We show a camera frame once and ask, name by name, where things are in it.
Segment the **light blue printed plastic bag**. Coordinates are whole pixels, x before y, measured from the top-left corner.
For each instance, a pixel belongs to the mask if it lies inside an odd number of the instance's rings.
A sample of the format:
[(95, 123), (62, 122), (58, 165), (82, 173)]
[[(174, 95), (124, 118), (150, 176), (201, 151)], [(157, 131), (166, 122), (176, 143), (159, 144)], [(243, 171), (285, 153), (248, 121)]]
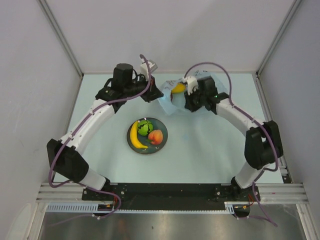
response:
[[(204, 77), (212, 77), (215, 86), (217, 87), (218, 93), (229, 93), (229, 89), (224, 85), (224, 83), (218, 78), (217, 74), (209, 72), (206, 70), (197, 70), (194, 71), (192, 76), (195, 76), (198, 80)], [(160, 106), (163, 108), (164, 112), (170, 116), (173, 114), (176, 115), (188, 115), (190, 111), (185, 109), (185, 96), (184, 93), (187, 92), (187, 87), (185, 86), (185, 91), (182, 93), (172, 94), (171, 90), (178, 84), (182, 83), (182, 78), (176, 80), (167, 80), (160, 86), (160, 91), (163, 93), (163, 97), (158, 98)]]

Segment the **green fake watermelon ball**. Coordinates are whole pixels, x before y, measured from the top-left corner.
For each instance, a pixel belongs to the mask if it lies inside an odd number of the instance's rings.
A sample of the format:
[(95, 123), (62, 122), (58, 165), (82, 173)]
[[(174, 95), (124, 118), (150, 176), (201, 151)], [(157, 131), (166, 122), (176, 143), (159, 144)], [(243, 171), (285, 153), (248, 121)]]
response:
[(149, 120), (140, 120), (138, 122), (137, 125), (137, 132), (141, 135), (141, 136), (147, 136), (150, 132), (153, 131), (153, 124), (151, 121)]

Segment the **orange fake peach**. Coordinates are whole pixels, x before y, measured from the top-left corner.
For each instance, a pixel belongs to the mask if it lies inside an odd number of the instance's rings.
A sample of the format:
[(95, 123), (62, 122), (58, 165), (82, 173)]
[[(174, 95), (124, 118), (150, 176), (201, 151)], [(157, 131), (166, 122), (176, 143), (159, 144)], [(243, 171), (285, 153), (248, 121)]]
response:
[(148, 135), (148, 141), (152, 145), (160, 145), (163, 142), (164, 136), (160, 129), (153, 130)]

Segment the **yellow fake banana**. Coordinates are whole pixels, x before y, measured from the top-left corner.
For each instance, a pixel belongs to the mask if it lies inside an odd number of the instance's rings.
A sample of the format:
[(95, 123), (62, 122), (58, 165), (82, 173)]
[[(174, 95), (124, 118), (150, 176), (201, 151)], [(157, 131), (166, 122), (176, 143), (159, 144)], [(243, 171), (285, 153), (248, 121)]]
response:
[(135, 121), (130, 129), (130, 141), (136, 149), (148, 149), (149, 147), (142, 144), (138, 139), (138, 123), (138, 121)]

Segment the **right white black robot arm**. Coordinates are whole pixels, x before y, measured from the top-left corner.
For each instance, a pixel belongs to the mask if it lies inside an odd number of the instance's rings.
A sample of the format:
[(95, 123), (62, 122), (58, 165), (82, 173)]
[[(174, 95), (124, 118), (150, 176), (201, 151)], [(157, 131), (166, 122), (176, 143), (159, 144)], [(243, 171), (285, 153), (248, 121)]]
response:
[(211, 76), (197, 79), (188, 76), (182, 79), (186, 86), (184, 108), (195, 112), (204, 107), (237, 128), (245, 137), (245, 164), (231, 180), (231, 196), (242, 201), (264, 171), (272, 171), (268, 166), (279, 166), (279, 158), (284, 154), (280, 131), (273, 120), (260, 121), (233, 104), (226, 92), (218, 92)]

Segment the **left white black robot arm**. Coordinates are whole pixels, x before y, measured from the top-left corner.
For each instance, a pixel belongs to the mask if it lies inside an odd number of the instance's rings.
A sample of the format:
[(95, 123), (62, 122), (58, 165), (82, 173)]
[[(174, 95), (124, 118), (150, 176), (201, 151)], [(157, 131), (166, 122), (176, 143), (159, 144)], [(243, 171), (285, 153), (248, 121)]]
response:
[(92, 188), (93, 194), (100, 200), (110, 196), (110, 180), (90, 169), (82, 156), (83, 152), (104, 122), (127, 101), (141, 97), (145, 102), (151, 102), (163, 96), (152, 76), (156, 69), (157, 65), (152, 60), (142, 62), (140, 73), (128, 63), (116, 65), (113, 76), (98, 91), (92, 106), (80, 122), (59, 140), (51, 139), (47, 143), (50, 183), (53, 181), (53, 172), (56, 172), (69, 181)]

